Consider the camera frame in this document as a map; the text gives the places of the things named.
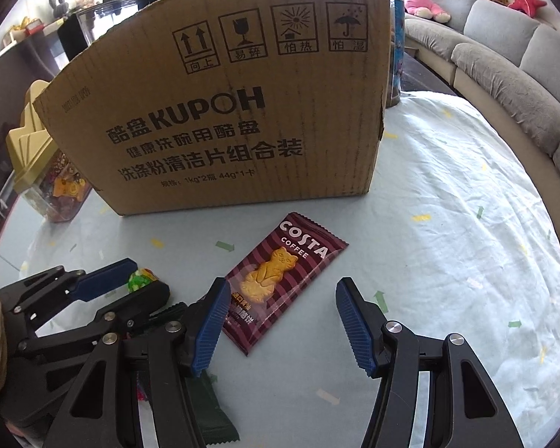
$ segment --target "dark green packet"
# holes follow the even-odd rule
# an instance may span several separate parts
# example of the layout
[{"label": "dark green packet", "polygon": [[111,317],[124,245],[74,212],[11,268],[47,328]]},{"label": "dark green packet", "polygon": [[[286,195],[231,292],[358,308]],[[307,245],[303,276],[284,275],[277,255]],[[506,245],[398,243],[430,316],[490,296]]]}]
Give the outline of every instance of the dark green packet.
[{"label": "dark green packet", "polygon": [[[239,441],[239,433],[228,416],[222,411],[207,371],[203,370],[200,377],[186,377],[185,379],[195,412],[195,419],[205,444]],[[139,372],[139,383],[151,406],[149,374]]]}]

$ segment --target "striped wrapper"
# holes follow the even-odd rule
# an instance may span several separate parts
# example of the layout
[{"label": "striped wrapper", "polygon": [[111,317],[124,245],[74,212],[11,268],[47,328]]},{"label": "striped wrapper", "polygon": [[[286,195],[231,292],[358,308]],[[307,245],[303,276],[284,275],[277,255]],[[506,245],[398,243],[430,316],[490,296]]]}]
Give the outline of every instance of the striped wrapper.
[{"label": "striped wrapper", "polygon": [[[347,246],[348,243],[304,215],[297,212],[288,214],[278,227],[226,275],[232,297],[230,310],[224,320],[224,332],[248,355],[297,296]],[[250,301],[240,290],[241,281],[258,269],[260,264],[269,261],[273,251],[282,247],[298,257],[296,265],[284,272],[282,280],[276,283],[272,296],[264,304]],[[327,248],[325,257],[323,251],[315,252],[320,248]]]}]

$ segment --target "metal bolt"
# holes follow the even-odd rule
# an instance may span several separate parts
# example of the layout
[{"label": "metal bolt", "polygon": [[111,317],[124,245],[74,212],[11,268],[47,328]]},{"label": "metal bolt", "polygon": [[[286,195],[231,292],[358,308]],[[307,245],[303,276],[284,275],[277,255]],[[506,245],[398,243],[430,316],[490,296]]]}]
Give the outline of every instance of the metal bolt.
[{"label": "metal bolt", "polygon": [[386,324],[386,330],[391,333],[400,333],[402,331],[402,325],[398,322],[388,322]]},{"label": "metal bolt", "polygon": [[453,333],[448,337],[454,345],[463,345],[464,344],[464,337],[460,333]]},{"label": "metal bolt", "polygon": [[181,322],[172,321],[166,323],[166,331],[170,333],[178,332],[182,327],[183,325]]},{"label": "metal bolt", "polygon": [[118,335],[114,332],[107,333],[102,337],[102,342],[106,345],[112,345],[115,341],[118,340]]}]

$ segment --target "sofa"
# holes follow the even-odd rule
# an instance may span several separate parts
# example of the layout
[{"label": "sofa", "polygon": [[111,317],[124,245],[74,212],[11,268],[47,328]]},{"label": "sofa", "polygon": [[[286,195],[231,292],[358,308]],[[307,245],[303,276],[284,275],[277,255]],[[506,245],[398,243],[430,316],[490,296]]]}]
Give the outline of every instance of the sofa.
[{"label": "sofa", "polygon": [[433,1],[452,19],[407,15],[406,45],[506,141],[560,241],[560,32],[489,0]]}]

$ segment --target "cardboard box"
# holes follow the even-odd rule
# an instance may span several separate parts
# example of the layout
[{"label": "cardboard box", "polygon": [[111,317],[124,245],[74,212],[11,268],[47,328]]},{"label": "cardboard box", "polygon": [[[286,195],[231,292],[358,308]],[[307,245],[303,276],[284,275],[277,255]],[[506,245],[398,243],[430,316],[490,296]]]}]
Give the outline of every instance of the cardboard box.
[{"label": "cardboard box", "polygon": [[119,214],[368,191],[389,0],[160,0],[34,101]]}]

